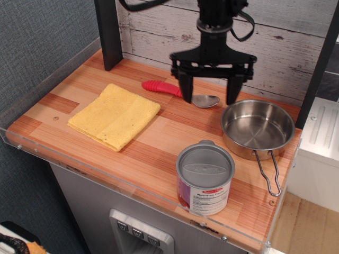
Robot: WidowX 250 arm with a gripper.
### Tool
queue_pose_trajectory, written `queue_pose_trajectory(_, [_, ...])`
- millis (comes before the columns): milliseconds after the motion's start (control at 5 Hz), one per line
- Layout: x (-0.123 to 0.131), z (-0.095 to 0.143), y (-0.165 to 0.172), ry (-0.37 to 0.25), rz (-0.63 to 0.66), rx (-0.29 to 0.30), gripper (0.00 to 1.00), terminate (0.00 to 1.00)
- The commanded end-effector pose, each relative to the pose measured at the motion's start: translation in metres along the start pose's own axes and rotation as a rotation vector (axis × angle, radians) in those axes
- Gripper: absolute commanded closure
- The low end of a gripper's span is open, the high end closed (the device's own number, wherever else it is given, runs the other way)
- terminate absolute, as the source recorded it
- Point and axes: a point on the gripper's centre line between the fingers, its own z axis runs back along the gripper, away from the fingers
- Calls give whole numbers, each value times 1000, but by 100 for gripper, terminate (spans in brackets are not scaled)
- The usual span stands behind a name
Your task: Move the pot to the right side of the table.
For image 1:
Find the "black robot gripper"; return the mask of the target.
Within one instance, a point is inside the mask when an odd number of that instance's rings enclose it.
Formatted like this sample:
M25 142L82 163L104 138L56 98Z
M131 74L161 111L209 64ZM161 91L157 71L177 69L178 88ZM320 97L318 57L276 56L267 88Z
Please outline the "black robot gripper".
M179 81L183 99L191 103L193 77L227 78L226 104L235 103L244 81L254 76L254 55L236 51L227 46L231 28L197 27L201 32L196 48L170 54L171 73Z

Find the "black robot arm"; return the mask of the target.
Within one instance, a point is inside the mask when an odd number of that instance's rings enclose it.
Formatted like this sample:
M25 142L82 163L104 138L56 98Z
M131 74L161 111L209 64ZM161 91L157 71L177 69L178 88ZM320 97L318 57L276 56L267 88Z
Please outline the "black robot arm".
M194 77L225 78L228 80L226 103L235 102L243 83L254 75L254 55L235 51L227 46L227 33L234 34L233 18L240 16L254 25L243 8L247 1L199 1L197 29L200 45L194 49L170 55L172 75L179 81L183 99L192 101Z

